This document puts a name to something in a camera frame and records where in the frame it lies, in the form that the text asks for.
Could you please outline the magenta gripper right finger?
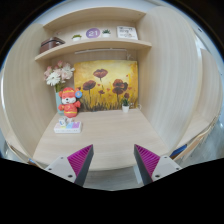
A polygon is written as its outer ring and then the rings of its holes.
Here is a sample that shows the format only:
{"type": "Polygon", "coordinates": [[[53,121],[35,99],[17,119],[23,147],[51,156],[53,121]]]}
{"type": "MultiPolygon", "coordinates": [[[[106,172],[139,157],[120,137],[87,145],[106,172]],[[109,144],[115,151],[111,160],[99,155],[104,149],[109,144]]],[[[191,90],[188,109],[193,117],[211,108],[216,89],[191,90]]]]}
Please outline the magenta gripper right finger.
{"type": "Polygon", "coordinates": [[[169,156],[158,156],[137,144],[134,145],[134,156],[144,185],[181,170],[169,156]]]}

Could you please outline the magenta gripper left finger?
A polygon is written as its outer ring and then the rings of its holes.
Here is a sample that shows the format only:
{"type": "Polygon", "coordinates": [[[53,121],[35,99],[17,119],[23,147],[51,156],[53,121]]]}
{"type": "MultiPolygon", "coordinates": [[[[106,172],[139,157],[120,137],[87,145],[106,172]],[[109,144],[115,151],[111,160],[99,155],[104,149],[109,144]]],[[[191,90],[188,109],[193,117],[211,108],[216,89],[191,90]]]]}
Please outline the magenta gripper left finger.
{"type": "Polygon", "coordinates": [[[83,186],[93,155],[93,146],[89,145],[69,156],[60,156],[45,170],[76,185],[83,186]]]}

